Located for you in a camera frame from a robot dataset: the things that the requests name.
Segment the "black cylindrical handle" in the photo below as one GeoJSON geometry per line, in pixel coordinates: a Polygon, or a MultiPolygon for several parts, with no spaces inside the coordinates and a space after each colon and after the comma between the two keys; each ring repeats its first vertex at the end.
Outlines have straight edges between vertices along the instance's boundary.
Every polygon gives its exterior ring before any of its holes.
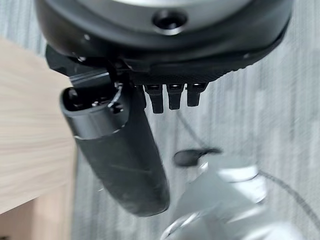
{"type": "Polygon", "coordinates": [[[61,109],[76,143],[114,199],[137,216],[164,212],[170,204],[168,182],[137,91],[130,95],[129,107],[119,113],[111,113],[107,104],[69,111],[64,96],[61,109]]]}

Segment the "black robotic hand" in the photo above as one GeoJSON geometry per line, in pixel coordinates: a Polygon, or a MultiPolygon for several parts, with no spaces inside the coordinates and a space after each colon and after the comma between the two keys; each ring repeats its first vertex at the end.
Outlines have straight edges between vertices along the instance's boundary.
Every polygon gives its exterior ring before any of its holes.
{"type": "Polygon", "coordinates": [[[143,111],[199,104],[219,77],[283,40],[293,0],[35,0],[49,67],[70,78],[61,109],[97,177],[129,212],[169,206],[160,155],[143,111]]]}

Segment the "black cable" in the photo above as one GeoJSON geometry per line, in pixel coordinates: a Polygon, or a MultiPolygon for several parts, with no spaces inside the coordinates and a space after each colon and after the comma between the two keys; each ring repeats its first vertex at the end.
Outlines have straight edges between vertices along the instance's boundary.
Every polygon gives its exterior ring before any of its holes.
{"type": "Polygon", "coordinates": [[[317,230],[320,232],[320,218],[315,213],[315,211],[312,209],[312,207],[307,203],[307,201],[296,191],[294,190],[290,185],[285,183],[283,180],[272,176],[271,174],[260,171],[260,174],[264,176],[266,179],[271,180],[278,186],[280,186],[282,189],[284,189],[293,199],[296,201],[296,203],[302,208],[302,210],[305,212],[305,214],[310,218],[310,220],[313,222],[317,230]]]}
{"type": "MultiPolygon", "coordinates": [[[[188,124],[184,116],[181,114],[180,111],[177,111],[177,116],[179,120],[182,122],[183,126],[187,130],[187,132],[190,134],[190,136],[204,149],[209,149],[209,146],[202,141],[197,134],[193,131],[192,127],[188,124]]],[[[312,207],[307,203],[307,201],[296,191],[294,190],[290,185],[285,183],[283,180],[267,173],[264,171],[260,171],[260,174],[264,176],[266,179],[274,182],[278,186],[280,186],[283,190],[285,190],[294,200],[295,202],[302,208],[302,210],[305,212],[305,214],[310,218],[310,220],[313,222],[317,230],[320,232],[320,218],[315,213],[315,211],[312,209],[312,207]]]]}

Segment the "wooden furniture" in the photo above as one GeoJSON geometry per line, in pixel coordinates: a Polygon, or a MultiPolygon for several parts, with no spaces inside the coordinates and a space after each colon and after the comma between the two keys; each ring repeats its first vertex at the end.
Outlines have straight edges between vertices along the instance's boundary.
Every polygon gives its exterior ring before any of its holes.
{"type": "Polygon", "coordinates": [[[75,148],[59,109],[69,86],[43,58],[0,38],[0,237],[69,239],[75,148]]]}

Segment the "silver metal part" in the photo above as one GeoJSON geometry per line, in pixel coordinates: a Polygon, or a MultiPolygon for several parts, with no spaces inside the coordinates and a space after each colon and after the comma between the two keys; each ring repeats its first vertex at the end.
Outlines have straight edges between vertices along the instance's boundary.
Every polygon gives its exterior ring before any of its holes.
{"type": "Polygon", "coordinates": [[[255,204],[236,190],[224,179],[230,175],[219,175],[221,169],[246,169],[253,165],[250,161],[213,155],[201,161],[202,174],[178,201],[172,224],[161,240],[304,239],[294,226],[274,217],[267,206],[255,204]]]}
{"type": "Polygon", "coordinates": [[[136,32],[175,35],[213,25],[253,0],[77,0],[116,25],[136,32]],[[187,22],[171,30],[159,29],[153,19],[159,11],[184,14],[187,22]]]}

